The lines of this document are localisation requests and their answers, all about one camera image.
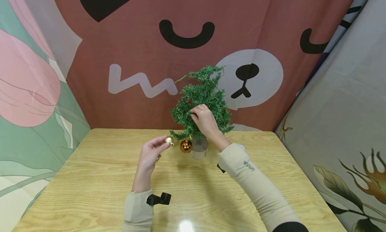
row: wooden table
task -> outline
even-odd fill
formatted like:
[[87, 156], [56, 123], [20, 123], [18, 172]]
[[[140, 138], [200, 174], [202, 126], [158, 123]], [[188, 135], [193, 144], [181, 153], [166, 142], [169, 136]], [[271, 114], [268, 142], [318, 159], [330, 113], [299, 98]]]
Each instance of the wooden table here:
[[[94, 129], [82, 141], [15, 232], [120, 231], [141, 145], [166, 130]], [[310, 231], [346, 231], [277, 136], [268, 131], [232, 131], [251, 160], [271, 179]], [[153, 172], [153, 193], [172, 194], [156, 205], [152, 231], [266, 231], [239, 185], [217, 167], [210, 144], [195, 160], [179, 146], [165, 151]]]

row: shiny bauble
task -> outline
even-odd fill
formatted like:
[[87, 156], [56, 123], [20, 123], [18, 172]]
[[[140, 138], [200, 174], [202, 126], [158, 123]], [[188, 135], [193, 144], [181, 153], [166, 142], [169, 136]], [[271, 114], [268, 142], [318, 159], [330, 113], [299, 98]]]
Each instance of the shiny bauble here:
[[171, 136], [165, 138], [165, 142], [169, 143], [171, 146], [174, 146], [174, 139]]
[[180, 149], [183, 153], [190, 153], [193, 150], [193, 144], [190, 140], [183, 140]]

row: green tinsel branch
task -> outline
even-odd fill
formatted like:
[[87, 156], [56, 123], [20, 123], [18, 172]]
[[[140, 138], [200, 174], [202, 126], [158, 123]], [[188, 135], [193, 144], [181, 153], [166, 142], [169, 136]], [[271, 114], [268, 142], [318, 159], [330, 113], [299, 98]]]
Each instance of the green tinsel branch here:
[[183, 140], [189, 138], [189, 136], [205, 138], [190, 117], [190, 110], [201, 104], [206, 104], [212, 111], [218, 128], [222, 133], [227, 133], [234, 128], [229, 125], [231, 122], [231, 113], [227, 110], [227, 104], [224, 101], [224, 90], [218, 89], [218, 82], [223, 70], [223, 66], [209, 65], [198, 72], [190, 72], [188, 75], [176, 81], [177, 83], [183, 79], [192, 78], [199, 82], [198, 84], [186, 85], [180, 91], [180, 94], [183, 95], [181, 100], [179, 100], [177, 106], [171, 110], [173, 120], [185, 128], [181, 133], [170, 131], [170, 134], [176, 140]]

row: right hand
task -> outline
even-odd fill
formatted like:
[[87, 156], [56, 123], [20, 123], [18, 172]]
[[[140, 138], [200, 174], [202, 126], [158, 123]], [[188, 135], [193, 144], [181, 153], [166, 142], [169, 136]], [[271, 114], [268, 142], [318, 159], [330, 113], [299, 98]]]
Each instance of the right hand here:
[[231, 142], [219, 130], [215, 117], [205, 105], [198, 105], [190, 110], [194, 123], [208, 139], [212, 140], [219, 152], [231, 145]]
[[207, 138], [212, 140], [216, 135], [221, 133], [218, 129], [213, 113], [205, 104], [198, 105], [191, 109], [190, 116], [192, 117], [194, 123], [196, 123], [201, 133], [203, 133], [203, 135]]

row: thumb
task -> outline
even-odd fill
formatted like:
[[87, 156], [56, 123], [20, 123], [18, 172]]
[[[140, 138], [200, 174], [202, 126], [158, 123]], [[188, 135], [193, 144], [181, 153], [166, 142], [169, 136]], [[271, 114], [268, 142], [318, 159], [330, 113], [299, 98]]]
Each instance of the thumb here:
[[159, 146], [157, 149], [155, 149], [155, 152], [160, 155], [163, 151], [165, 151], [166, 149], [168, 149], [170, 146], [170, 143], [166, 142], [166, 143], [163, 143], [161, 146]]
[[199, 122], [198, 117], [195, 114], [190, 114], [190, 117], [192, 118], [194, 123], [196, 123], [196, 125], [198, 126], [198, 122]]

